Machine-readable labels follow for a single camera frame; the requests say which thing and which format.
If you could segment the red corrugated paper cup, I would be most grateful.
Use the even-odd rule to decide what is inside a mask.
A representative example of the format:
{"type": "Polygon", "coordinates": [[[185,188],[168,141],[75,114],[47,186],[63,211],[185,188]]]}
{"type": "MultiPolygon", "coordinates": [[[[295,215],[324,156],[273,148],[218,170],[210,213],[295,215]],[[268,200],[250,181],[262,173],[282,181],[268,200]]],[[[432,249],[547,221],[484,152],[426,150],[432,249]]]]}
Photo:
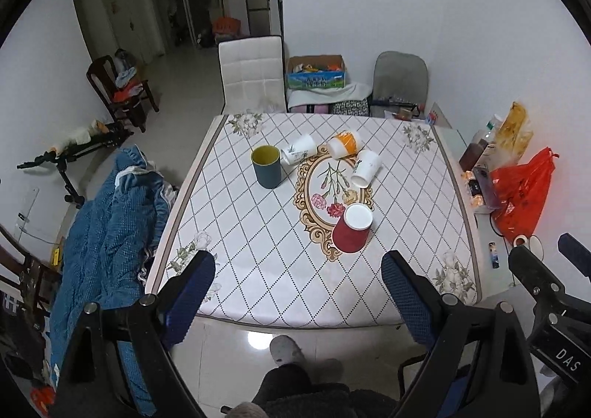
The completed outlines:
{"type": "Polygon", "coordinates": [[[351,204],[332,230],[335,248],[347,254],[360,252],[368,241],[373,221],[373,211],[367,205],[351,204]]]}

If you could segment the white paper cup with print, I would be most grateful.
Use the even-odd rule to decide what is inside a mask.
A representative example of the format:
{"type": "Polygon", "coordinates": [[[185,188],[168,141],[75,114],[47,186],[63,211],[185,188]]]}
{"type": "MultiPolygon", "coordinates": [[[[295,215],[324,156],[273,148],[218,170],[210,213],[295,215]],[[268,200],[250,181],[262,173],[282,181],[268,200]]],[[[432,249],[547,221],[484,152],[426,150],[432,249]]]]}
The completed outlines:
{"type": "Polygon", "coordinates": [[[379,154],[363,149],[356,157],[356,164],[353,166],[351,182],[360,189],[366,189],[372,183],[382,164],[379,154]]]}

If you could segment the dark teal cup yellow inside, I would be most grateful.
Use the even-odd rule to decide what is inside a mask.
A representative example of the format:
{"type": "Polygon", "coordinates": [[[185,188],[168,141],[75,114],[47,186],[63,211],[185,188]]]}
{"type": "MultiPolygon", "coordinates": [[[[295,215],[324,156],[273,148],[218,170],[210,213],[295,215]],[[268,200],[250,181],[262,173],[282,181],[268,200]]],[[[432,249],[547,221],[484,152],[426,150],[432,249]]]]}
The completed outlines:
{"type": "Polygon", "coordinates": [[[275,189],[281,182],[280,150],[264,145],[255,148],[250,155],[256,179],[265,189],[275,189]]]}

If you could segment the white cup with orange band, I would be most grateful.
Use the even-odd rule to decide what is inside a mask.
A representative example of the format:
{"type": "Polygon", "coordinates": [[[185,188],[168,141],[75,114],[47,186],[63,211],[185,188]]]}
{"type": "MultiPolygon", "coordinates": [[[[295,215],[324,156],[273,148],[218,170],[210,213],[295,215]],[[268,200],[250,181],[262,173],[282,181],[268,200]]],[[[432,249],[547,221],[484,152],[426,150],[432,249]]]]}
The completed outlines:
{"type": "Polygon", "coordinates": [[[334,135],[327,142],[327,148],[332,159],[343,159],[356,155],[365,145],[361,135],[356,130],[346,130],[334,135]]]}

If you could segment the white cup with leaf print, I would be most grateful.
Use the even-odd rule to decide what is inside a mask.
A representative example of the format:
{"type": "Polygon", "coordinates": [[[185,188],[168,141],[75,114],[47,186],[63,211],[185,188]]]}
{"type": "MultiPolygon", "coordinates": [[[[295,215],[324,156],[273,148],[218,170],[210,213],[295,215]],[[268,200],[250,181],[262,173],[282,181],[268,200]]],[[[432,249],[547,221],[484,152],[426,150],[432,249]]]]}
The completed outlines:
{"type": "Polygon", "coordinates": [[[290,166],[297,165],[301,161],[315,156],[318,145],[311,135],[301,135],[290,145],[280,150],[281,160],[290,166]]]}

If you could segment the white enamel mug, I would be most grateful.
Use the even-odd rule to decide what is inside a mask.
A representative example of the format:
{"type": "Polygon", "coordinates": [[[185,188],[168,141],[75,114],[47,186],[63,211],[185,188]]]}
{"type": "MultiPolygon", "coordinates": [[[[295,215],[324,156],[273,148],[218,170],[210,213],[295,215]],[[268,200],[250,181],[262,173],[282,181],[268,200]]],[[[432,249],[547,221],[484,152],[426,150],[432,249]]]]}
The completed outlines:
{"type": "Polygon", "coordinates": [[[544,249],[541,240],[536,236],[532,235],[527,237],[526,235],[519,235],[513,241],[513,247],[525,247],[533,255],[535,255],[540,261],[544,260],[544,249]]]}

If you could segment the small dark lighter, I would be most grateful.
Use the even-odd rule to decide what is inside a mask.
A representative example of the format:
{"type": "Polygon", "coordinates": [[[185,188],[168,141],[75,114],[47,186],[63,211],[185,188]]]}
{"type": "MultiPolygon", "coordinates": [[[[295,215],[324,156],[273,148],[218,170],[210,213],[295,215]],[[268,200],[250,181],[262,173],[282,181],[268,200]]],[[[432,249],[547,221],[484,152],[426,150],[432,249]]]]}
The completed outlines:
{"type": "Polygon", "coordinates": [[[488,249],[489,249],[489,258],[491,261],[491,266],[493,269],[499,269],[500,268],[500,261],[499,261],[499,254],[498,254],[498,248],[495,242],[490,242],[488,244],[488,249]]]}

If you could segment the red plastic bag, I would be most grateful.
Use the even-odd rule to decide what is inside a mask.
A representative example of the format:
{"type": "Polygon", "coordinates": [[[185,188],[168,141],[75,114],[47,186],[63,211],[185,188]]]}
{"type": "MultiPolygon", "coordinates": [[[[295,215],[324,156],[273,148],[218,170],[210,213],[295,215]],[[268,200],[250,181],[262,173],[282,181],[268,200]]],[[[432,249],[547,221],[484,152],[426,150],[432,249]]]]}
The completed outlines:
{"type": "Polygon", "coordinates": [[[498,231],[510,242],[535,232],[549,193],[559,155],[546,147],[528,163],[499,168],[491,173],[501,207],[493,212],[498,231]]]}

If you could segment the blue quilted blanket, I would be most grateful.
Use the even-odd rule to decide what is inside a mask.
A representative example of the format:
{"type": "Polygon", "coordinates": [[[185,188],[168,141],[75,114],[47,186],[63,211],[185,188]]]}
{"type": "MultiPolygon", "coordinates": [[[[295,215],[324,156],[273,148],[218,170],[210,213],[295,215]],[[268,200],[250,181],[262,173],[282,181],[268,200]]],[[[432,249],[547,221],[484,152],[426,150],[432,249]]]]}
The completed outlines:
{"type": "Polygon", "coordinates": [[[138,146],[131,146],[116,154],[95,198],[77,213],[50,314],[50,366],[56,385],[62,383],[66,350],[85,305],[117,309],[143,296],[141,269],[158,246],[173,200],[169,183],[138,146]]]}

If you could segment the yellow plastic bag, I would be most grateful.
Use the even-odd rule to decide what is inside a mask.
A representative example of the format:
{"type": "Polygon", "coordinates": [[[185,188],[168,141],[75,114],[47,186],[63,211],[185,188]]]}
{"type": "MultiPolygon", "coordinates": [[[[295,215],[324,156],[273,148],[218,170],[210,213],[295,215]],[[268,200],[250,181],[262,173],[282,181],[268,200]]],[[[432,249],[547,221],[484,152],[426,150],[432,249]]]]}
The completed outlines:
{"type": "Polygon", "coordinates": [[[514,102],[496,135],[494,169],[516,165],[534,135],[527,109],[514,102]]]}

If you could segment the brown bottle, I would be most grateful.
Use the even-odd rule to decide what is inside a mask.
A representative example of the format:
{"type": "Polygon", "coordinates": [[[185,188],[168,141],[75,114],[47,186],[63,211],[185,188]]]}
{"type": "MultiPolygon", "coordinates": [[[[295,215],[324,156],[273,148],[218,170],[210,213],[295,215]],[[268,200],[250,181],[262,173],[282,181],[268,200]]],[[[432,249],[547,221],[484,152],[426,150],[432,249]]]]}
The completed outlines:
{"type": "Polygon", "coordinates": [[[488,147],[490,138],[490,129],[479,131],[474,135],[472,141],[467,145],[465,152],[459,160],[459,165],[464,172],[471,171],[471,169],[474,168],[474,165],[476,165],[478,159],[480,159],[481,155],[484,153],[485,148],[488,147]]]}

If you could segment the white diamond pattern tablecloth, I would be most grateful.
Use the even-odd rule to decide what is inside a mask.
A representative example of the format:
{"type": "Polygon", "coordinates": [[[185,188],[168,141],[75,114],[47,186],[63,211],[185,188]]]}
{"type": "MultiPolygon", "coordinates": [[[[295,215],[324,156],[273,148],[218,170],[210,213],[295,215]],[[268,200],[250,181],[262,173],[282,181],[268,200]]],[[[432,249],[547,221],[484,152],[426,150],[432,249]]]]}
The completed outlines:
{"type": "Polygon", "coordinates": [[[181,186],[146,288],[157,292],[193,254],[214,256],[215,276],[200,313],[256,326],[368,327],[398,322],[381,278],[396,250],[440,292],[467,304],[482,295],[457,174],[432,126],[396,120],[305,114],[214,118],[181,186]],[[327,142],[356,130],[382,164],[372,183],[351,182],[356,155],[332,159],[327,142]],[[259,185],[252,151],[279,150],[301,135],[318,145],[297,165],[281,160],[275,189],[259,185]],[[374,215],[360,252],[335,248],[332,230],[351,204],[374,215]]]}

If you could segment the black tripod stand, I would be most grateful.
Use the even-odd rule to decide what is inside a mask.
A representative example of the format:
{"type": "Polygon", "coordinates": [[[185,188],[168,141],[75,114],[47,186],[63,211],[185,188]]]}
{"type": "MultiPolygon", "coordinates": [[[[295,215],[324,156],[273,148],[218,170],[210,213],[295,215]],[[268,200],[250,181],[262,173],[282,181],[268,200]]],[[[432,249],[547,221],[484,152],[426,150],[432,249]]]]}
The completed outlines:
{"type": "Polygon", "coordinates": [[[85,198],[77,192],[68,178],[68,165],[101,149],[119,148],[132,135],[133,131],[125,128],[120,122],[105,124],[94,120],[88,127],[78,129],[61,143],[53,145],[32,161],[18,165],[16,169],[29,170],[45,164],[54,165],[64,182],[65,202],[80,209],[85,203],[85,198]]]}

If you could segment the grey office chair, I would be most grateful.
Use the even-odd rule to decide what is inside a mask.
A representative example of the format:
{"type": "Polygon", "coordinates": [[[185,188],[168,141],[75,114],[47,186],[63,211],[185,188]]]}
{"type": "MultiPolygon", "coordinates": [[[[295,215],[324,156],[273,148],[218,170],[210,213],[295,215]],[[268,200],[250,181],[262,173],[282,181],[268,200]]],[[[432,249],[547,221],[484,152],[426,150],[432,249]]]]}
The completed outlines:
{"type": "Polygon", "coordinates": [[[395,51],[378,55],[369,99],[373,117],[383,118],[385,111],[406,109],[412,118],[422,118],[428,92],[429,71],[422,58],[395,51]]]}

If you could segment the cardboard box with blue print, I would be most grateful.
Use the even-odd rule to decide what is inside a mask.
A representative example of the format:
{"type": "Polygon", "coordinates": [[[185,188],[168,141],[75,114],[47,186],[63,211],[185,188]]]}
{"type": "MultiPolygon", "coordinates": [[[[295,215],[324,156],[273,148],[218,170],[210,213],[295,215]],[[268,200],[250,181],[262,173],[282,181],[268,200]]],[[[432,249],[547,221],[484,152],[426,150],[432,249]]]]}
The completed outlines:
{"type": "Polygon", "coordinates": [[[346,86],[346,64],[341,55],[294,56],[288,59],[286,71],[290,90],[346,86]]]}

